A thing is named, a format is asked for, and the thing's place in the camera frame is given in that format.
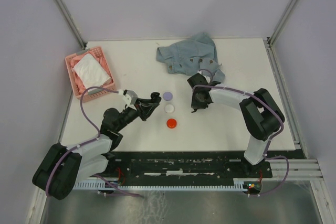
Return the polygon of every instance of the light blue denim jacket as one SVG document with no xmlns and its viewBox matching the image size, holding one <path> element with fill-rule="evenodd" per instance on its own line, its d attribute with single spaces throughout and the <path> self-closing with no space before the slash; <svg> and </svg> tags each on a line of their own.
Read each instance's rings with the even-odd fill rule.
<svg viewBox="0 0 336 224">
<path fill-rule="evenodd" d="M 216 45 L 206 33 L 199 33 L 168 47 L 158 47 L 156 60 L 165 63 L 168 73 L 183 73 L 192 76 L 199 69 L 213 73 L 214 81 L 223 82 L 225 75 L 219 70 Z M 207 71 L 203 75 L 211 77 Z"/>
</svg>

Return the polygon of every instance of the white table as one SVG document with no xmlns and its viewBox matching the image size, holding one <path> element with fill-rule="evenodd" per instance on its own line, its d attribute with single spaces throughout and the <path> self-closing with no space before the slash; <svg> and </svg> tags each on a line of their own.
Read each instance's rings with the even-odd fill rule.
<svg viewBox="0 0 336 224">
<path fill-rule="evenodd" d="M 133 90 L 139 98 L 149 98 L 154 91 L 173 93 L 171 102 L 162 100 L 146 122 L 140 118 L 120 133 L 124 138 L 116 151 L 241 151 L 245 150 L 249 132 L 240 111 L 210 104 L 206 110 L 191 113 L 192 90 L 188 76 L 168 74 L 166 66 L 155 60 L 158 46 L 169 46 L 179 40 L 92 41 L 88 48 L 101 46 L 114 75 L 118 89 Z M 266 88 L 283 112 L 279 92 L 262 39 L 215 39 L 218 61 L 226 75 L 224 83 L 230 87 L 256 91 Z M 167 103 L 175 112 L 166 114 Z M 89 118 L 100 127 L 108 108 L 121 111 L 121 96 L 109 94 L 84 104 Z M 177 127 L 169 129 L 166 121 L 177 120 Z M 85 120 L 79 100 L 73 98 L 62 144 L 76 144 L 96 135 Z M 287 122 L 282 134 L 274 139 L 270 150 L 294 150 L 295 146 Z"/>
</svg>

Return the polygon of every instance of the gray wall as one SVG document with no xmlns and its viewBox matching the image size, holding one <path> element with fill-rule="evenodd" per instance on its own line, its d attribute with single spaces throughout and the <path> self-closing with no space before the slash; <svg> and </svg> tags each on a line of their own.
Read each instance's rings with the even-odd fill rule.
<svg viewBox="0 0 336 224">
<path fill-rule="evenodd" d="M 334 205 L 335 40 L 336 1 L 301 0 L 275 47 L 308 152 L 320 163 Z"/>
<path fill-rule="evenodd" d="M 32 177 L 57 141 L 78 50 L 53 0 L 0 0 L 0 216 L 24 223 Z"/>
<path fill-rule="evenodd" d="M 64 0 L 84 40 L 272 34 L 289 0 Z"/>
</svg>

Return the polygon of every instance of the white cloth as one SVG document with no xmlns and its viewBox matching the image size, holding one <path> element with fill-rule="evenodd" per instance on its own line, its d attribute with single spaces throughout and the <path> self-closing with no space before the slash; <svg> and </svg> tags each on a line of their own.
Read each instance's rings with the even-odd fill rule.
<svg viewBox="0 0 336 224">
<path fill-rule="evenodd" d="M 74 67 L 78 77 L 83 82 L 85 88 L 92 86 L 102 86 L 111 82 L 111 77 L 103 67 L 96 61 L 92 54 L 85 55 Z"/>
</svg>

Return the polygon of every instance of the pink basket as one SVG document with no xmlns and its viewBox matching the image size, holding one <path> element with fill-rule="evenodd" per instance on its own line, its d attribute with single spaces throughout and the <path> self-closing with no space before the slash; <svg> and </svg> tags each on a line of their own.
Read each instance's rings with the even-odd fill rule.
<svg viewBox="0 0 336 224">
<path fill-rule="evenodd" d="M 72 54 L 72 55 L 69 55 L 65 58 L 65 63 L 67 65 L 67 69 L 68 69 L 68 73 L 69 73 L 69 77 L 70 77 L 70 82 L 71 82 L 71 86 L 72 86 L 72 91 L 74 92 L 73 94 L 75 95 L 75 97 L 77 99 L 80 99 L 81 97 L 81 94 L 78 92 L 78 87 L 75 83 L 75 79 L 73 77 L 74 73 L 72 72 L 72 69 L 71 69 L 71 66 L 70 66 L 70 61 L 72 60 L 73 57 L 77 56 L 77 55 L 82 55 L 84 54 L 86 51 L 88 50 L 91 50 L 94 52 L 94 55 L 96 55 L 98 58 L 101 58 L 101 57 L 104 57 L 104 59 L 106 60 L 106 57 L 103 53 L 103 51 L 101 50 L 101 47 L 92 47 L 92 48 L 88 48 L 84 51 L 81 51 L 81 52 L 78 52 L 76 54 Z M 111 77 L 111 83 L 108 84 L 108 85 L 104 85 L 103 87 L 106 88 L 106 89 L 109 89 L 109 90 L 116 90 L 116 85 L 115 85 L 115 82 L 114 82 L 114 78 L 113 78 L 113 75 L 111 73 L 111 69 L 110 67 L 108 66 L 109 68 L 109 76 Z M 97 90 L 93 90 L 92 92 L 88 92 L 84 95 L 83 97 L 83 102 L 88 102 L 88 101 L 91 101 L 93 99 L 96 99 L 98 97 L 101 97 L 105 94 L 108 94 L 109 92 L 108 91 L 105 91 L 105 90 L 102 90 L 102 91 L 99 91 L 97 92 Z"/>
</svg>

